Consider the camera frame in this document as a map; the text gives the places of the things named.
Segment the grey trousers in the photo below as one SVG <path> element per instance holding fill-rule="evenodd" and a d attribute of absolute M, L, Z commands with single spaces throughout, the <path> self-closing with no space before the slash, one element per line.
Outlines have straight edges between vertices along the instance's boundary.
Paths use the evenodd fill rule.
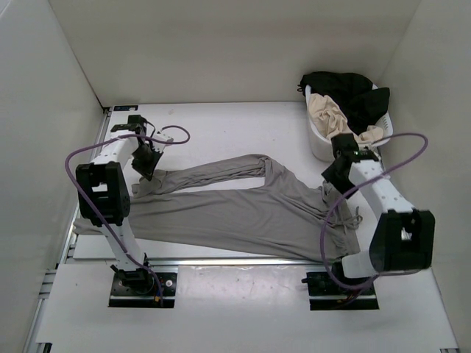
<path fill-rule="evenodd" d="M 331 184 L 310 188 L 263 154 L 158 170 L 132 193 L 139 239 L 316 262 L 360 250 L 362 217 L 338 203 Z"/>

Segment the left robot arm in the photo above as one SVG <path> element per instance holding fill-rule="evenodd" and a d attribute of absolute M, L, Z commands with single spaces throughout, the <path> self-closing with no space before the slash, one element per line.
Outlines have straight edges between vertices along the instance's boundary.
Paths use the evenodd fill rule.
<path fill-rule="evenodd" d="M 141 177 L 152 179 L 164 145 L 159 143 L 156 148 L 146 138 L 148 124 L 141 115 L 129 115 L 127 123 L 115 125 L 111 142 L 103 146 L 99 155 L 90 163 L 77 166 L 75 181 L 81 216 L 107 239 L 116 257 L 112 266 L 116 277 L 137 295 L 152 295 L 159 300 L 163 295 L 161 281 L 150 269 L 130 227 L 131 200 L 123 173 L 130 160 Z"/>

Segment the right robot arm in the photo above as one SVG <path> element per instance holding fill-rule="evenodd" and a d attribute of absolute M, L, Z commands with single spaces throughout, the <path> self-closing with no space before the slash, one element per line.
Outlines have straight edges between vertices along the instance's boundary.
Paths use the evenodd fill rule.
<path fill-rule="evenodd" d="M 341 195 L 326 219 L 343 201 L 360 192 L 377 220 L 368 249 L 342 257 L 335 264 L 339 267 L 335 272 L 324 250 L 328 223 L 323 223 L 320 255 L 331 287 L 337 293 L 370 288 L 378 277 L 414 274 L 431 267 L 435 217 L 429 210 L 418 210 L 389 178 L 391 172 L 414 161 L 427 149 L 427 137 L 418 134 L 418 138 L 423 141 L 419 151 L 387 170 L 372 149 L 359 147 L 353 134 L 339 134 L 332 139 L 334 161 L 322 176 Z"/>

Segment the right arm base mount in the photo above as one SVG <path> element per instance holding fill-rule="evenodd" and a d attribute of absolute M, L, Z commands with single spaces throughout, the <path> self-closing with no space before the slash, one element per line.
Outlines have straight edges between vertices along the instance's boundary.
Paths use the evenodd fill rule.
<path fill-rule="evenodd" d="M 307 272 L 301 279 L 307 286 L 310 311 L 379 310 L 373 287 L 357 294 L 335 284 L 326 272 Z"/>

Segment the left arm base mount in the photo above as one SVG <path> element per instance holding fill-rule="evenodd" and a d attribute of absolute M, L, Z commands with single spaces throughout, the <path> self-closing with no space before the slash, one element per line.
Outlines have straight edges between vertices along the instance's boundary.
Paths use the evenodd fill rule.
<path fill-rule="evenodd" d="M 157 272 L 159 282 L 142 268 L 114 272 L 108 307 L 171 309 L 175 305 L 177 272 Z"/>

